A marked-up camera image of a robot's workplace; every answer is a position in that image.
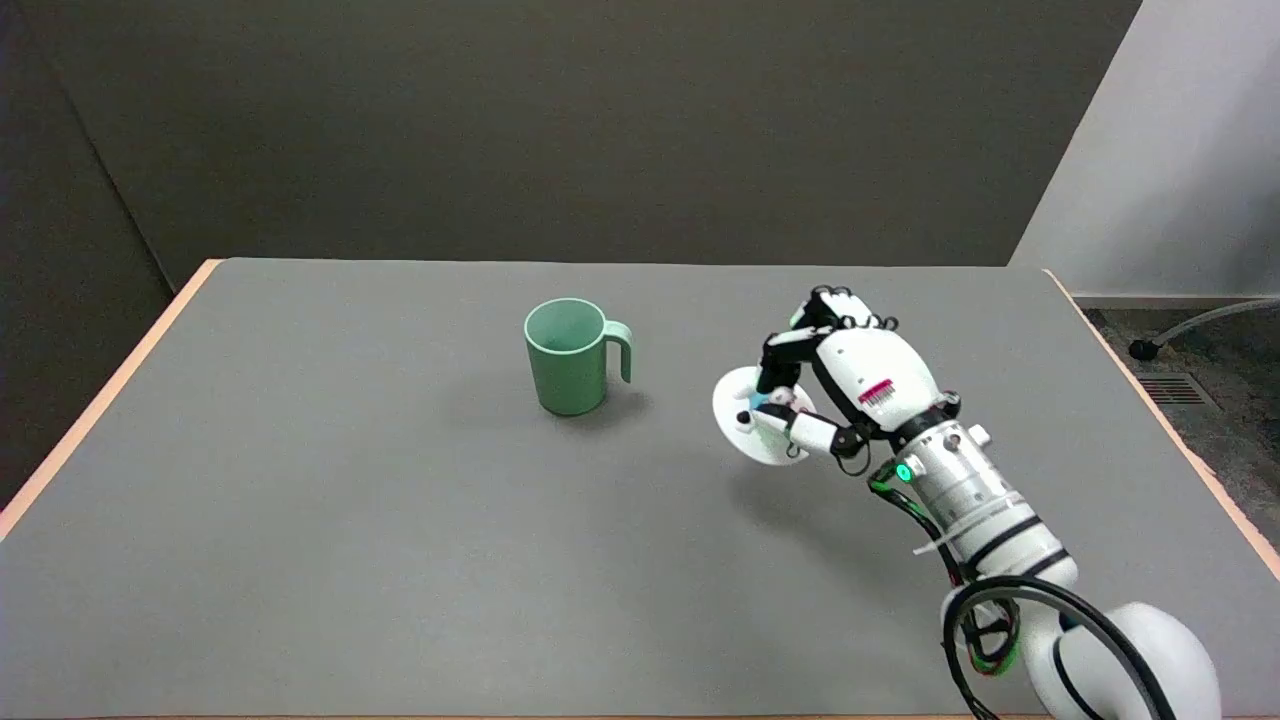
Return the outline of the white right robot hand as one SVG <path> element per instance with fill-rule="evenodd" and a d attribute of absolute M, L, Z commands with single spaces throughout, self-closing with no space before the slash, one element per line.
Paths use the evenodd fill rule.
<path fill-rule="evenodd" d="M 814 287 L 755 366 L 717 383 L 713 413 L 726 439 L 772 466 L 810 455 L 842 462 L 874 441 L 901 450 L 956 419 L 960 396 L 940 388 L 897 328 L 896 316 L 873 313 L 846 287 Z"/>

